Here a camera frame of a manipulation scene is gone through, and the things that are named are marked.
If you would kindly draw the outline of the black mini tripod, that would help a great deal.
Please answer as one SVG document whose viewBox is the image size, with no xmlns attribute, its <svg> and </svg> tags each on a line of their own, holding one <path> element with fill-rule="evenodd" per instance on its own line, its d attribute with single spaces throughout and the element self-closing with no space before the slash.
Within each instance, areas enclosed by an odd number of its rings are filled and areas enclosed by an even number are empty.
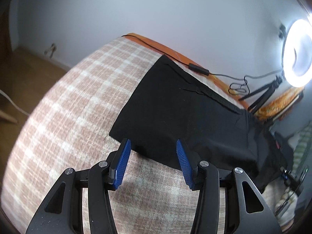
<svg viewBox="0 0 312 234">
<path fill-rule="evenodd" d="M 254 95 L 259 94 L 260 92 L 264 92 L 256 101 L 254 101 L 247 110 L 251 114 L 255 114 L 260 108 L 267 102 L 267 100 L 273 95 L 273 93 L 279 88 L 281 83 L 283 82 L 282 76 L 277 75 L 274 81 L 268 83 L 261 88 L 241 97 L 239 101 L 243 101 L 245 99 L 251 98 Z"/>
</svg>

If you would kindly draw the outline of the beige checked bed blanket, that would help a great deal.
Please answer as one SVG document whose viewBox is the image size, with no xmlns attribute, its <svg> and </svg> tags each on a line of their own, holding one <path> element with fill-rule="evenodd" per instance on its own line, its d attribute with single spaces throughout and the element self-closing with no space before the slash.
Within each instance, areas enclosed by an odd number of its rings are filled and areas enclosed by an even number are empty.
<svg viewBox="0 0 312 234">
<path fill-rule="evenodd" d="M 39 102 L 13 146 L 1 192 L 2 209 L 20 233 L 66 168 L 90 168 L 118 148 L 109 131 L 159 57 L 120 37 L 73 67 Z M 109 196 L 119 233 L 189 233 L 198 192 L 179 170 L 132 152 L 122 185 Z"/>
</svg>

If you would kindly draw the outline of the black pants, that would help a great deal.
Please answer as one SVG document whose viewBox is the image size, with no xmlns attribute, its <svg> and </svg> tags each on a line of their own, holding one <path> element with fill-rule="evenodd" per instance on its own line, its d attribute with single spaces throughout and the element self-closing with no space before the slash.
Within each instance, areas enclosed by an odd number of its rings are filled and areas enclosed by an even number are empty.
<svg viewBox="0 0 312 234">
<path fill-rule="evenodd" d="M 166 56 L 140 81 L 109 134 L 129 139 L 134 151 L 175 169 L 180 168 L 176 142 L 183 139 L 219 169 L 242 168 L 260 191 L 287 166 L 272 134 L 251 113 Z"/>
</svg>

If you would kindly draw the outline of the orange patterned cloth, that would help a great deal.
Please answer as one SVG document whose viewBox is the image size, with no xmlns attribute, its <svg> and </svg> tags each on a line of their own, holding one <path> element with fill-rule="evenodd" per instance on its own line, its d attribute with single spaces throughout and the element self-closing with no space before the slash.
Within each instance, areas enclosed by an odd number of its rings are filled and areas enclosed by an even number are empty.
<svg viewBox="0 0 312 234">
<path fill-rule="evenodd" d="M 260 121 L 265 121 L 268 118 L 271 118 L 282 110 L 284 110 L 303 90 L 305 87 L 293 87 L 288 88 L 283 94 L 275 98 L 269 104 L 264 107 L 261 107 L 256 113 L 255 116 Z"/>
</svg>

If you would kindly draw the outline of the orange bed sheet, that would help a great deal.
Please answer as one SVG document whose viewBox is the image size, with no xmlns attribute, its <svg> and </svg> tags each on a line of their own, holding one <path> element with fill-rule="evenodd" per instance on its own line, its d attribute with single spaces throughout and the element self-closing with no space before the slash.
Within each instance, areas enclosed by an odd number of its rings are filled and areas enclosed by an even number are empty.
<svg viewBox="0 0 312 234">
<path fill-rule="evenodd" d="M 147 37 L 141 36 L 139 34 L 135 33 L 128 33 L 126 35 L 123 35 L 122 37 L 125 37 L 131 41 L 134 41 L 135 43 L 139 43 L 140 45 L 151 49 L 157 53 L 166 55 L 169 59 L 174 60 L 180 64 L 182 64 L 185 68 L 188 68 L 188 65 L 190 63 L 197 65 L 201 67 L 201 65 L 197 64 L 195 61 L 192 61 L 188 57 L 185 57 L 184 55 L 180 54 L 179 52 L 162 45 L 161 43 L 158 43 L 157 41 L 148 39 Z M 233 98 L 238 104 L 241 104 L 244 109 L 248 108 L 248 104 L 245 101 L 239 101 L 238 96 L 231 95 L 229 93 L 229 87 L 226 83 L 221 81 L 218 77 L 215 75 L 206 75 L 205 76 L 208 80 L 212 81 L 215 86 L 217 86 L 223 93 L 227 94 L 229 97 Z"/>
</svg>

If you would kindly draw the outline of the green striped white pillow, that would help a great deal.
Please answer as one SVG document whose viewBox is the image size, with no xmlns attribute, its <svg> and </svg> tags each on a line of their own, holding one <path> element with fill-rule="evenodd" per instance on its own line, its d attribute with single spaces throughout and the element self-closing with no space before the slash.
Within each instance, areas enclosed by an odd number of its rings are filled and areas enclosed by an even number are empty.
<svg viewBox="0 0 312 234">
<path fill-rule="evenodd" d="M 304 162 L 311 149 L 311 125 L 307 125 L 300 130 L 297 135 L 299 136 L 296 148 L 293 153 L 293 169 L 297 175 L 304 168 Z"/>
</svg>

